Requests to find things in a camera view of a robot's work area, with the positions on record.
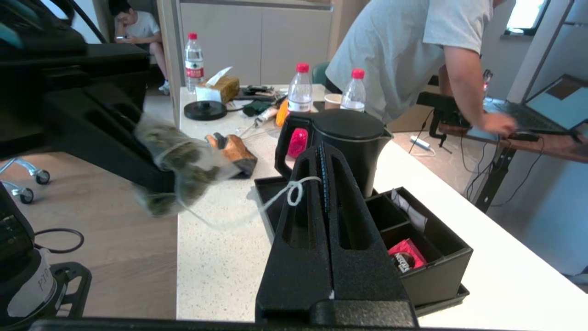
plastic bag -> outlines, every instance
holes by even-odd
[[[177,214],[189,208],[206,189],[240,170],[206,141],[188,137],[170,123],[141,116],[135,137],[149,150],[162,171],[173,171],[173,193],[153,192],[135,184],[139,203],[154,217]]]

person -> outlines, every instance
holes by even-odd
[[[366,112],[388,123],[416,103],[439,73],[442,94],[481,130],[508,136],[516,122],[483,110],[482,33],[505,0],[371,0],[349,28],[326,70],[342,90],[364,69]]]
[[[163,53],[161,29],[153,15],[149,12],[133,10],[126,0],[109,0],[108,6],[112,16],[115,17],[115,42],[135,44],[154,55],[165,79],[159,90],[168,95],[168,69]]]

laptop keyboard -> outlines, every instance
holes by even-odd
[[[497,104],[498,109],[515,118],[519,128],[536,130],[561,131],[556,125],[546,121],[541,116],[517,104]]]

laptop screen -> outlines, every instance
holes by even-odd
[[[527,102],[527,106],[565,129],[588,118],[588,88],[569,77],[561,77]]]

white t-shirt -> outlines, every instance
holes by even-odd
[[[340,90],[364,69],[366,112],[388,123],[416,103],[445,63],[443,46],[480,53],[493,0],[371,0],[326,70]]]
[[[137,22],[125,27],[125,36],[127,38],[149,38],[161,31],[150,12],[137,11]],[[115,27],[118,27],[118,19],[115,18]]]

